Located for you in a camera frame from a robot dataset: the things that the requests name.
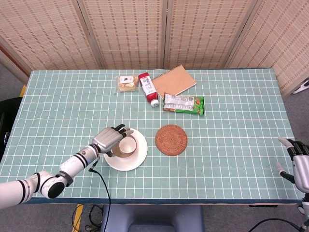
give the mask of green grid tablecloth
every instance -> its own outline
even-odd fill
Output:
[[[293,133],[272,69],[188,70],[197,81],[183,94],[205,96],[204,116],[162,111],[146,102],[141,89],[115,94],[115,77],[147,70],[33,71],[16,117],[0,182],[46,170],[89,144],[107,126],[124,123],[148,143],[145,162],[129,172],[104,159],[96,169],[113,202],[249,203],[290,202],[303,194],[276,171],[278,160],[292,172],[278,136]],[[152,78],[166,70],[148,70]],[[168,157],[155,134],[177,124],[188,136],[186,150]],[[52,202],[106,202],[99,177],[80,172]],[[32,202],[48,202],[37,194]]]

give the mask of rattan coaster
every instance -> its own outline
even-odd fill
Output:
[[[187,147],[188,138],[184,130],[176,125],[165,125],[155,135],[155,145],[164,154],[176,156]]]

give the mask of white saucer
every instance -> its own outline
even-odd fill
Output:
[[[137,130],[133,130],[131,136],[136,141],[136,150],[127,158],[120,158],[118,156],[109,157],[104,154],[106,162],[114,169],[119,171],[131,171],[139,167],[147,156],[148,146],[145,137]]]

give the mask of spiral notebook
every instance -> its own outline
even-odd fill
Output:
[[[158,76],[153,79],[153,84],[161,98],[164,94],[178,95],[192,86],[196,85],[196,81],[187,73],[182,65]]]

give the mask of ketchup bottle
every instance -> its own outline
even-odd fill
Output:
[[[152,107],[158,106],[158,93],[156,92],[155,86],[153,85],[149,74],[147,72],[140,74],[139,80],[146,95],[147,101],[150,102]]]

